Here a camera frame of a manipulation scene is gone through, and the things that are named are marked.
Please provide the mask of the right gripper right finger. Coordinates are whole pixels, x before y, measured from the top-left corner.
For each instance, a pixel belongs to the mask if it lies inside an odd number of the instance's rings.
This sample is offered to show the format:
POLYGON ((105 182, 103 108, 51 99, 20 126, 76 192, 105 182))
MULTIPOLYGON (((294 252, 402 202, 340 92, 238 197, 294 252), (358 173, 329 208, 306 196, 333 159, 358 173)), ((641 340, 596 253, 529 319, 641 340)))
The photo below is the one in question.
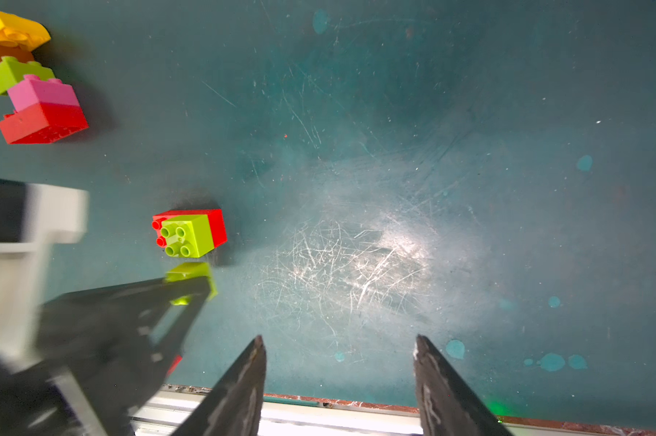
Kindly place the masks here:
POLYGON ((413 353, 420 425, 425 435, 511 436, 424 335, 413 353))

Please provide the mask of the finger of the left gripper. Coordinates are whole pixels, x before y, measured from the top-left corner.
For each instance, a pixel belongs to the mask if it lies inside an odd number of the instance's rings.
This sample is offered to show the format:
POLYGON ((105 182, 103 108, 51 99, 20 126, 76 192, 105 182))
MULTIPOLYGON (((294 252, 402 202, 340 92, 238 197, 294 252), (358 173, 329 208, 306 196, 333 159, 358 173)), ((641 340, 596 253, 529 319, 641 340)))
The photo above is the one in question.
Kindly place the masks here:
POLYGON ((106 400, 146 403, 211 293, 209 279, 197 277, 63 294, 44 304, 44 359, 106 400))

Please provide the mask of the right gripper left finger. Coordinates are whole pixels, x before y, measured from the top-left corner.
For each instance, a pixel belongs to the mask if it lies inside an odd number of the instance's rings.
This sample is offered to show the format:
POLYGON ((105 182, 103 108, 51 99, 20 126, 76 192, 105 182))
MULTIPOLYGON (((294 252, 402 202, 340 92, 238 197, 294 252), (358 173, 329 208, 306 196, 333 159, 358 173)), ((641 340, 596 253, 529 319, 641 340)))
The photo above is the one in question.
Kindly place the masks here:
POLYGON ((173 436, 256 435, 266 374, 266 349, 258 335, 173 436))

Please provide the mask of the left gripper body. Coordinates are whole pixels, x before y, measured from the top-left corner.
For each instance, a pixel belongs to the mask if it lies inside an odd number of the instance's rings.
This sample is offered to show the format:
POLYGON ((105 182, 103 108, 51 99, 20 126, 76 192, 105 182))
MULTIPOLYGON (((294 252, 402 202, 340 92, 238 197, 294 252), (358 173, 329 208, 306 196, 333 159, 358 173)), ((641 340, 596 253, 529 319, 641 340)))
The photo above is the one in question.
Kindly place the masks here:
POLYGON ((85 231, 86 192, 0 179, 0 435, 131 435, 142 403, 106 400, 44 359, 44 276, 85 231))

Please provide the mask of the pink lego brick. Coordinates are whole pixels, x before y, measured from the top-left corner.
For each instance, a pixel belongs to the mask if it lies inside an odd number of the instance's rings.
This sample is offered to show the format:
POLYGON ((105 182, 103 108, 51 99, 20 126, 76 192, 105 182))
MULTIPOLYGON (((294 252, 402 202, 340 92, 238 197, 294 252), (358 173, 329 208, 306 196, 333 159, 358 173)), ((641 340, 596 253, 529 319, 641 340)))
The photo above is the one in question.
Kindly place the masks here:
POLYGON ((7 94, 15 111, 36 104, 81 106, 71 85, 56 78, 44 81, 36 74, 26 74, 22 81, 7 90, 7 94))

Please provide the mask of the red long lego brick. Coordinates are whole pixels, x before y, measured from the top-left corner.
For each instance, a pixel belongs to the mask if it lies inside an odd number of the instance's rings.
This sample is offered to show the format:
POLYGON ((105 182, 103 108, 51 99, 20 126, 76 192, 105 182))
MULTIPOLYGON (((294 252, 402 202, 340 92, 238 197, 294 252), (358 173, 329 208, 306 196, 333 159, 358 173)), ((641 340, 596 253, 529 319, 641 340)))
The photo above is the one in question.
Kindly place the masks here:
POLYGON ((171 210, 161 214, 155 214, 152 217, 152 227, 156 231, 156 243, 159 247, 165 248, 167 243, 161 236, 162 223, 167 219, 179 215, 206 215, 209 221, 209 227, 213 238, 213 247, 218 248, 228 241, 224 216, 221 209, 212 210, 171 210))

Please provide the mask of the yellow curved lego brick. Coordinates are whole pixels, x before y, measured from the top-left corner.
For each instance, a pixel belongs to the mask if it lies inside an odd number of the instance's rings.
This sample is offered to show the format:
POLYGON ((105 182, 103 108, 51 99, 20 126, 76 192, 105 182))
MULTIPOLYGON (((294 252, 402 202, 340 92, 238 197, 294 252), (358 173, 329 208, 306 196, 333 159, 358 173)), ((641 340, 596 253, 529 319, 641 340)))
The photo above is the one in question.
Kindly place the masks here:
POLYGON ((0 45, 32 52, 51 40, 46 28, 29 19, 0 11, 0 45))

